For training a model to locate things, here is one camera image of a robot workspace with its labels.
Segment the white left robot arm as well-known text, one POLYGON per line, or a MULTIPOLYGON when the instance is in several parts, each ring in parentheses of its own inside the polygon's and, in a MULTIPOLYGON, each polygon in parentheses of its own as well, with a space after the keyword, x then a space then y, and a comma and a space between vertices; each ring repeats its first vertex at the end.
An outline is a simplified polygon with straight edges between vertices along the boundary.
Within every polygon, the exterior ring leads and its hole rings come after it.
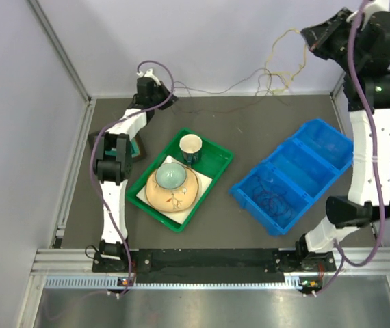
POLYGON ((131 142, 156 110, 164 110, 178 100, 152 68, 139 70, 137 75, 136 93, 128 108, 95 137, 90 161, 103 203, 99 253, 107 256, 107 262, 117 271, 124 271, 131 263, 125 223, 125 191, 133 167, 131 142))

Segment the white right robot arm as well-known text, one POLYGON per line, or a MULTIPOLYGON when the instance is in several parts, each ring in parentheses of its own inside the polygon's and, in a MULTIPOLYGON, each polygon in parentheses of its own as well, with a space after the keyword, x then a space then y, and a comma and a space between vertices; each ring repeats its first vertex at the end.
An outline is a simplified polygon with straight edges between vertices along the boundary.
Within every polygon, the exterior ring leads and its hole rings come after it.
POLYGON ((390 3, 364 1, 300 33, 314 56, 343 68, 353 130, 348 194, 329 197, 325 217, 296 243, 296 264, 309 271, 349 234, 390 219, 390 3))

